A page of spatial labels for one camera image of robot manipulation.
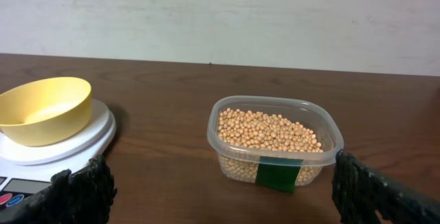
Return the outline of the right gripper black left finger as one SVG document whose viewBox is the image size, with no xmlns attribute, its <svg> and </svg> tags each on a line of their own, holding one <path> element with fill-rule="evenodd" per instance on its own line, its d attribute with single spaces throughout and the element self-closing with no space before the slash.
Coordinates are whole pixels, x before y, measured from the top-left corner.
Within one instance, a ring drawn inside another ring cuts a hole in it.
<svg viewBox="0 0 440 224">
<path fill-rule="evenodd" d="M 1 224 L 106 224 L 118 189 L 103 156 L 72 173 L 63 170 L 47 188 L 1 211 Z"/>
</svg>

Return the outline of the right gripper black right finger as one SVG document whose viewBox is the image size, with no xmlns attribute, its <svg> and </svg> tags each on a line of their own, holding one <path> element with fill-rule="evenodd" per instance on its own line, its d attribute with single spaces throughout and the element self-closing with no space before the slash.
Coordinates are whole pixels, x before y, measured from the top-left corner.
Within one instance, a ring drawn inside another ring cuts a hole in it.
<svg viewBox="0 0 440 224">
<path fill-rule="evenodd" d="M 351 153 L 335 156 L 332 200 L 341 223 L 439 224 L 439 202 L 364 165 Z"/>
</svg>

